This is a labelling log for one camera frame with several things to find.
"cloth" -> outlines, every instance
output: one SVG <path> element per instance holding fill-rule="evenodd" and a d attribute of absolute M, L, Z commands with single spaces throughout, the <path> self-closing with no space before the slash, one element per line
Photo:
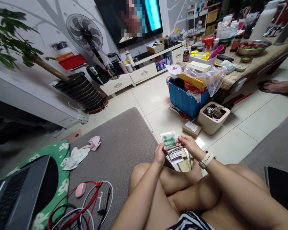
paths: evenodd
<path fill-rule="evenodd" d="M 184 229 L 202 229 L 202 230 L 214 230 L 206 221 L 204 221 L 200 216 L 196 215 L 194 212 L 187 211 L 182 214 L 177 222 L 177 224 L 168 228 L 168 230 L 184 230 Z"/>
<path fill-rule="evenodd" d="M 30 156 L 25 162 L 23 162 L 21 165 L 16 167 L 14 170 L 9 172 L 9 175 L 12 175 L 14 172 L 20 170 L 23 166 L 28 164 L 29 162 L 35 160 L 36 158 L 39 158 L 44 155 L 50 155 L 54 158 L 56 161 L 56 164 L 58 166 L 59 171 L 59 183 L 57 192 L 54 195 L 53 199 L 49 202 L 49 204 L 41 210 L 36 217 L 34 218 L 32 229 L 33 230 L 44 230 L 46 229 L 48 218 L 50 216 L 50 213 L 54 209 L 54 207 L 59 203 L 59 201 L 67 194 L 68 192 L 68 185 L 69 185 L 69 171 L 63 171 L 63 167 L 65 166 L 66 161 L 69 159 L 69 142 L 68 141 L 61 141 L 55 144 L 50 144 L 45 147 L 43 147 L 38 152 L 35 152 L 32 156 Z M 64 198 L 60 204 L 66 204 L 67 198 Z M 59 209 L 54 215 L 53 215 L 53 221 L 59 219 L 59 217 L 62 217 L 62 215 L 65 213 L 66 208 Z"/>
<path fill-rule="evenodd" d="M 90 149 L 95 152 L 101 144 L 100 136 L 94 136 L 89 140 L 89 143 L 90 143 Z"/>
<path fill-rule="evenodd" d="M 81 163 L 81 161 L 83 161 L 87 157 L 89 151 L 90 151 L 89 145 L 86 145 L 81 149 L 75 147 L 70 154 L 70 158 L 66 161 L 63 170 L 75 169 Z"/>

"television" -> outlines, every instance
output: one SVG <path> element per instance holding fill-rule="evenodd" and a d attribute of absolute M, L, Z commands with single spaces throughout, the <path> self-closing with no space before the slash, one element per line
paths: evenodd
<path fill-rule="evenodd" d="M 163 32 L 158 0 L 95 0 L 119 49 Z"/>

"watch strap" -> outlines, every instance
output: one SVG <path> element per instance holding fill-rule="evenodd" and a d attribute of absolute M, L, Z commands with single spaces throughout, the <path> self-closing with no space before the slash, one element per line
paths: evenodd
<path fill-rule="evenodd" d="M 198 163 L 199 166 L 202 168 L 202 169 L 206 169 L 207 168 L 207 165 L 210 163 L 210 161 L 215 158 L 216 159 L 216 156 L 213 152 L 209 151 L 206 156 Z"/>

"hand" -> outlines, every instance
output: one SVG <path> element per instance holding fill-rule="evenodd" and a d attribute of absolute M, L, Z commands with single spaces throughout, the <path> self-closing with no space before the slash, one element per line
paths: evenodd
<path fill-rule="evenodd" d="M 163 152 L 164 145 L 164 142 L 160 143 L 155 150 L 154 162 L 158 163 L 160 166 L 163 166 L 165 161 L 165 153 Z"/>
<path fill-rule="evenodd" d="M 177 138 L 176 143 L 180 144 L 183 148 L 186 148 L 197 161 L 201 161 L 206 155 L 190 136 L 180 135 Z"/>

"woman's left hand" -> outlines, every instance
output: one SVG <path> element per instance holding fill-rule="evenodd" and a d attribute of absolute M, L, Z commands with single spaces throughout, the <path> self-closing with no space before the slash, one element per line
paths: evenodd
<path fill-rule="evenodd" d="M 154 161 L 161 166 L 163 166 L 164 161 L 165 161 L 165 153 L 163 152 L 164 145 L 165 143 L 162 142 L 157 146 L 155 150 L 155 156 L 154 156 Z"/>

